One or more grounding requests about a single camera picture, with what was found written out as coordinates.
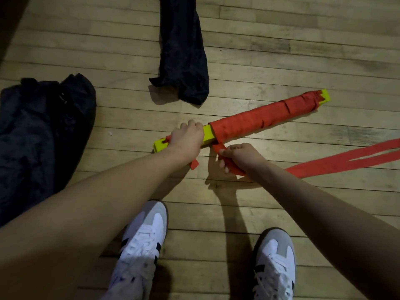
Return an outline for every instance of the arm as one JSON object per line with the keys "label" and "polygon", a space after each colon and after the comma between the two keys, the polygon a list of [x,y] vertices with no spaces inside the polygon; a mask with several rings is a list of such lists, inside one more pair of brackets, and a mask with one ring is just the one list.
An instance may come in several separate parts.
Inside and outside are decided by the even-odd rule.
{"label": "arm", "polygon": [[203,126],[190,120],[167,149],[83,180],[0,229],[4,299],[62,299],[159,184],[195,159]]}
{"label": "arm", "polygon": [[250,144],[220,153],[264,187],[366,297],[400,299],[398,229],[266,161]]}

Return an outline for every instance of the wooden floor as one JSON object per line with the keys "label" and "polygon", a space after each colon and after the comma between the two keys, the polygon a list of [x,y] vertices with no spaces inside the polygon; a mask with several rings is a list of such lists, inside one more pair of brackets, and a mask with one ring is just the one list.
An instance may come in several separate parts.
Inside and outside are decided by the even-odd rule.
{"label": "wooden floor", "polygon": [[[95,127],[71,183],[149,154],[188,119],[206,124],[321,88],[332,101],[318,112],[239,142],[286,168],[400,137],[400,0],[197,0],[197,12],[210,75],[200,108],[148,81],[159,65],[158,0],[30,1],[0,86],[77,72],[96,86]],[[363,298],[267,192],[222,174],[209,148],[198,161],[153,195],[170,218],[152,299],[240,299],[252,246],[271,226],[293,237],[297,297]],[[306,181],[400,228],[400,161]],[[104,293],[118,243],[75,300]]]}

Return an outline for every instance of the white sneaker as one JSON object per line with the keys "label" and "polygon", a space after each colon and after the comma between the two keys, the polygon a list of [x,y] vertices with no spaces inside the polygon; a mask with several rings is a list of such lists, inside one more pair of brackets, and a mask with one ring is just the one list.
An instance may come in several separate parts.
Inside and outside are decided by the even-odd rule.
{"label": "white sneaker", "polygon": [[120,257],[102,300],[149,298],[167,219],[164,203],[151,200],[144,205],[124,233]]}
{"label": "white sneaker", "polygon": [[254,248],[254,300],[292,300],[296,259],[289,235],[280,228],[264,231]]}

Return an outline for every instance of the black bag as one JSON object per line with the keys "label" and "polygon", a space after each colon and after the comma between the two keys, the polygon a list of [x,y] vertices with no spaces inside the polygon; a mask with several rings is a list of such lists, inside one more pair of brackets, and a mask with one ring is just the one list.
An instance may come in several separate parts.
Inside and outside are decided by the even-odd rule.
{"label": "black bag", "polygon": [[81,74],[2,90],[0,226],[65,188],[95,117],[96,92]]}
{"label": "black bag", "polygon": [[150,82],[175,86],[179,99],[201,105],[209,89],[196,0],[160,0],[160,6],[163,49],[159,77],[150,78]]}

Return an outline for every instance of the shoelace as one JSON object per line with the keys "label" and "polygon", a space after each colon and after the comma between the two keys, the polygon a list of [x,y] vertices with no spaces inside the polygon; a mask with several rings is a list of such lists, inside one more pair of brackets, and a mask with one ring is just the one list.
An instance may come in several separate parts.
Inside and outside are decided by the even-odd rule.
{"label": "shoelace", "polygon": [[[254,271],[258,286],[263,294],[261,298],[292,300],[292,280],[287,275],[286,259],[278,254],[271,254],[268,256],[268,262],[262,274],[259,275]],[[257,292],[257,286],[253,291],[256,291],[254,299],[261,299],[259,298],[260,294]]]}
{"label": "shoelace", "polygon": [[143,224],[125,247],[118,261],[120,272],[116,279],[119,282],[111,288],[113,295],[122,296],[124,294],[124,289],[127,287],[126,280],[129,280],[128,284],[135,286],[135,288],[128,288],[128,290],[136,292],[129,295],[130,299],[143,299],[144,295],[150,292],[146,289],[149,286],[151,288],[156,270],[154,264],[157,244],[155,236],[154,227]]}

